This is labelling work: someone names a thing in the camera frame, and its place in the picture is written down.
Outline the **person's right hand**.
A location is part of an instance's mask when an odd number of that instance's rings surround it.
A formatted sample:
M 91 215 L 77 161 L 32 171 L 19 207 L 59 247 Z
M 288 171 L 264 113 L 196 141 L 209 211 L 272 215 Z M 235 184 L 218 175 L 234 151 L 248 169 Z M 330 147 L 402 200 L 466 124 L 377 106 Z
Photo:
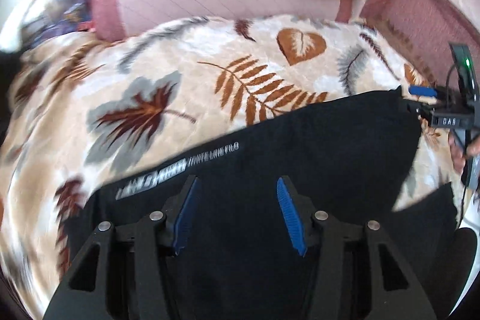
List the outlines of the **person's right hand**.
M 451 161 L 455 171 L 458 174 L 463 172 L 466 161 L 471 157 L 477 157 L 480 154 L 480 138 L 477 137 L 464 151 L 457 143 L 454 133 L 448 135 L 448 144 L 450 148 Z

